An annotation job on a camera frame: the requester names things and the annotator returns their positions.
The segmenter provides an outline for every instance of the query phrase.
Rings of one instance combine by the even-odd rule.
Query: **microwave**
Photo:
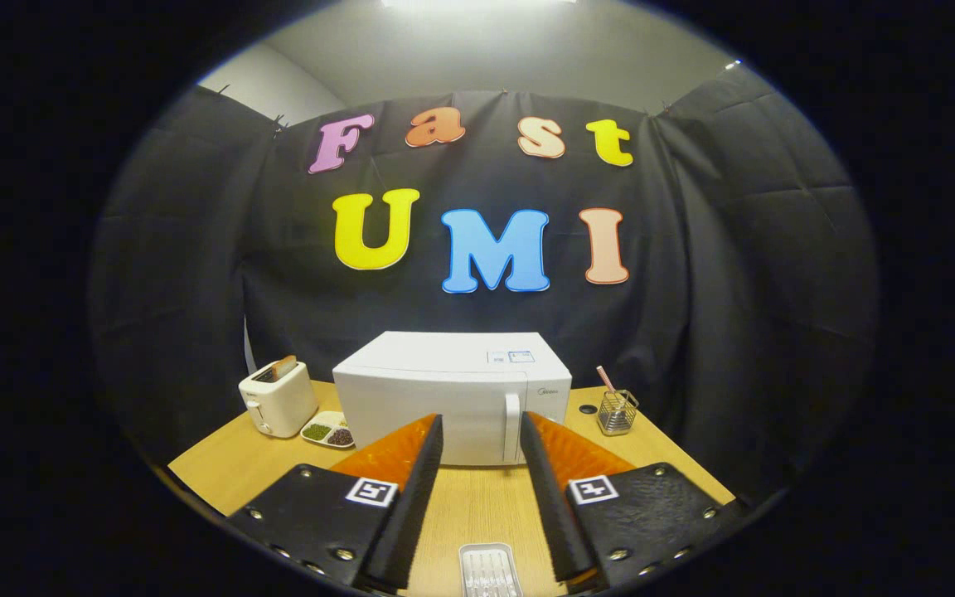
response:
[[[565,422],[572,377],[539,333],[384,332],[333,369],[357,449],[436,412],[441,464],[523,464],[521,413]]]

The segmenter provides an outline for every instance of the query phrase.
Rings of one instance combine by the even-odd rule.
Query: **pen holder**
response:
[[[604,392],[603,404],[599,405],[599,430],[603,435],[628,434],[633,429],[638,405],[639,401],[629,390]]]

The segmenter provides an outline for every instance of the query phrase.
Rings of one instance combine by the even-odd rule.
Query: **bread slice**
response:
[[[293,367],[296,366],[297,357],[294,355],[287,355],[281,360],[278,360],[272,365],[272,371],[275,374],[275,378],[272,379],[272,381],[279,381],[279,379],[282,379],[282,376],[292,371]]]

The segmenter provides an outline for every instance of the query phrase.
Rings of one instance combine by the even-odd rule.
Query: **blue letter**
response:
[[[500,286],[508,262],[511,262],[511,276],[507,277],[507,290],[539,292],[550,286],[550,280],[543,275],[543,227],[547,224],[543,211],[515,211],[500,240],[493,237],[481,214],[473,209],[452,209],[440,220],[452,235],[448,279],[440,285],[444,292],[459,294],[478,290],[477,280],[470,275],[471,258],[489,290]]]

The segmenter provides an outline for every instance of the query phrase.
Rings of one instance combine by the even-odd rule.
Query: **table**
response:
[[[318,409],[341,410],[333,383],[312,381]],[[637,413],[633,430],[606,437],[595,415],[604,389],[570,391],[565,426],[636,466],[668,462],[721,505],[734,499],[685,451],[647,417]],[[255,498],[296,464],[330,468],[356,449],[330,449],[306,441],[272,438],[257,431],[243,412],[169,464],[172,472],[220,513],[230,515]],[[530,475],[524,464],[497,468],[441,466],[414,553],[409,588],[401,594],[449,597],[462,594],[459,547],[468,543],[506,543],[514,551],[519,583],[526,597],[565,593],[555,582]]]

